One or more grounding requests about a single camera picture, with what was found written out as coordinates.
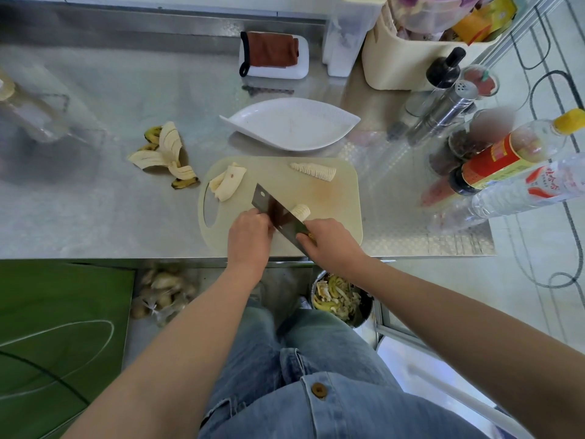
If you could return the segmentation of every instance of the knife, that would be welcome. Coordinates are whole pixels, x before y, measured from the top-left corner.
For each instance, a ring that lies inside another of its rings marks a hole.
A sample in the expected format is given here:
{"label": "knife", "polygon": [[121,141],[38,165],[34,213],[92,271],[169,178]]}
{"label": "knife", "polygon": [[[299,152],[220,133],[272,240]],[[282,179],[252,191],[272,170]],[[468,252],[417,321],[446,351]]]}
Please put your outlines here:
{"label": "knife", "polygon": [[252,206],[260,212],[267,213],[274,228],[278,229],[286,239],[296,246],[305,256],[309,257],[301,243],[296,239],[298,233],[312,236],[302,221],[297,219],[287,208],[281,205],[272,195],[259,183],[256,184]]}

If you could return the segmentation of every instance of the stainless steel countertop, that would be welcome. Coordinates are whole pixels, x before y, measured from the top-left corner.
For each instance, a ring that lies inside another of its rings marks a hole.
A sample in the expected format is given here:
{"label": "stainless steel countertop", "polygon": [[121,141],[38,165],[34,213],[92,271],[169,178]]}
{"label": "stainless steel countertop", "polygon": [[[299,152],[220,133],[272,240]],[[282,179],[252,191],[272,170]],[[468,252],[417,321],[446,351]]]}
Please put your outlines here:
{"label": "stainless steel countertop", "polygon": [[[172,42],[172,36],[164,39]],[[175,191],[171,176],[142,173],[126,156],[142,146],[148,127],[167,120],[176,123],[200,177],[229,155],[293,155],[233,133],[218,118],[289,95],[362,118],[347,138],[303,155],[340,157],[355,166],[368,254],[495,254],[487,224],[456,236],[427,233],[418,207],[433,180],[426,152],[381,139],[405,94],[367,86],[359,63],[347,80],[328,77],[319,58],[311,59],[304,80],[241,79],[237,38],[189,37],[189,52],[119,49],[109,40],[110,46],[104,38],[95,48],[0,45],[0,66],[64,110],[84,139],[5,148],[4,160],[11,162],[0,169],[0,258],[214,257],[197,224],[201,186]],[[0,126],[2,133],[8,128]],[[23,139],[14,132],[4,136],[9,145]]]}

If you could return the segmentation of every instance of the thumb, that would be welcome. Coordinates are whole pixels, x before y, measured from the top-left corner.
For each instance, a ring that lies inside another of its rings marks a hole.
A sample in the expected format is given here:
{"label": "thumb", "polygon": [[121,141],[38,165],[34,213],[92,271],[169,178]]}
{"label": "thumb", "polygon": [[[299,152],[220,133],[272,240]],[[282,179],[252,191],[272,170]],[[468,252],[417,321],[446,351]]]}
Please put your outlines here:
{"label": "thumb", "polygon": [[307,254],[309,254],[309,257],[315,260],[318,255],[318,249],[309,236],[300,232],[296,235],[296,239],[301,243]]}

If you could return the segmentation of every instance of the white dish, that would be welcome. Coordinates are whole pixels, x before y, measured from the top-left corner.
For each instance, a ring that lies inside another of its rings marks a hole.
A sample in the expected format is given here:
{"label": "white dish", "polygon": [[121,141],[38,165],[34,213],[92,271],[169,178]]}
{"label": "white dish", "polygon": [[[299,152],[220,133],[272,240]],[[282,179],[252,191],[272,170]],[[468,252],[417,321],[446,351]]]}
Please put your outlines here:
{"label": "white dish", "polygon": [[232,128],[267,145],[287,151],[329,146],[352,130],[360,117],[329,103],[306,98],[277,98],[255,103],[230,118]]}
{"label": "white dish", "polygon": [[[247,77],[265,77],[265,78],[289,78],[291,80],[300,80],[305,78],[309,73],[309,43],[300,35],[293,35],[298,39],[298,59],[295,66],[287,68],[259,67],[250,66]],[[240,40],[240,58],[238,68],[244,63],[244,43]]]}

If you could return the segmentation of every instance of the person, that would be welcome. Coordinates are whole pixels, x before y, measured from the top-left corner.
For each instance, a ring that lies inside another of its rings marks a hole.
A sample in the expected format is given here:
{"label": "person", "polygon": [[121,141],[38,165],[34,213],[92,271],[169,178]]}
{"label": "person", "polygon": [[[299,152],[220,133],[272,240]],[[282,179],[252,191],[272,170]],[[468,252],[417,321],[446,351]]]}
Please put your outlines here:
{"label": "person", "polygon": [[[583,437],[585,357],[517,319],[370,258],[332,220],[306,222],[311,259],[374,295],[469,382],[540,438]],[[257,210],[229,231],[228,265],[62,437],[486,436],[404,393],[381,359],[328,312],[278,330],[249,299],[273,228]]]}

